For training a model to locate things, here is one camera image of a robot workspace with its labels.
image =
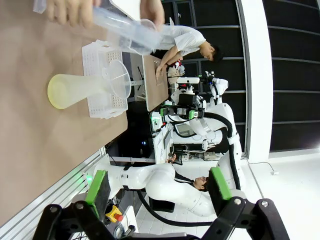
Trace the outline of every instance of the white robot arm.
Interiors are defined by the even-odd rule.
[[[106,170],[110,185],[109,199],[114,198],[120,189],[144,189],[155,200],[169,201],[190,212],[208,217],[215,213],[211,198],[188,183],[176,182],[175,169],[169,163],[143,167],[121,167],[99,163],[94,170]]]

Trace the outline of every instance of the white column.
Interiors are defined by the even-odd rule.
[[[248,78],[247,150],[251,162],[268,159],[273,117],[273,72],[262,0],[238,0]]]

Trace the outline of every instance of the white crate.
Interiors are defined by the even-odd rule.
[[[83,72],[85,76],[102,76],[103,68],[113,60],[122,62],[121,51],[105,47],[105,42],[97,40],[82,47]],[[127,99],[123,100],[114,94],[99,93],[87,98],[91,118],[109,119],[128,110]]]

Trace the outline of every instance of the tabletop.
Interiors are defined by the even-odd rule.
[[[156,80],[156,66],[161,60],[151,55],[142,57],[143,75],[146,95],[146,108],[149,112],[168,99],[167,74]]]
[[[82,46],[106,32],[48,22],[33,2],[0,0],[0,225],[128,126],[126,113],[90,118],[86,99],[50,104],[51,77],[83,76]]]

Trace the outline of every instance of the red button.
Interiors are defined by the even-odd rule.
[[[117,219],[119,222],[121,222],[124,219],[124,216],[122,216],[120,214],[115,214],[114,218]]]

